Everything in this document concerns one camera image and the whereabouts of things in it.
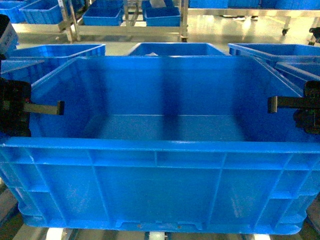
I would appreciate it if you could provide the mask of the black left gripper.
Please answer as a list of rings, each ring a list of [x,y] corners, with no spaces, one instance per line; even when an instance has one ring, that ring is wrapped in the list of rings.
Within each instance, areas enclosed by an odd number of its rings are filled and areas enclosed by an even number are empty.
[[[30,113],[64,115],[65,102],[43,105],[31,102],[31,84],[19,80],[0,79],[0,134],[30,137]]]

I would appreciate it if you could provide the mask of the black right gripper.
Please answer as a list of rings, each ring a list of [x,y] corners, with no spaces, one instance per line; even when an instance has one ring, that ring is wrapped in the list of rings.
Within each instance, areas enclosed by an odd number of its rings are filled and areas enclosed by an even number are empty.
[[[309,80],[304,84],[303,97],[320,101],[320,82]],[[306,100],[302,97],[272,96],[267,100],[267,112],[277,113],[278,108],[298,109],[293,115],[295,126],[307,134],[320,134],[320,109],[303,108]]]

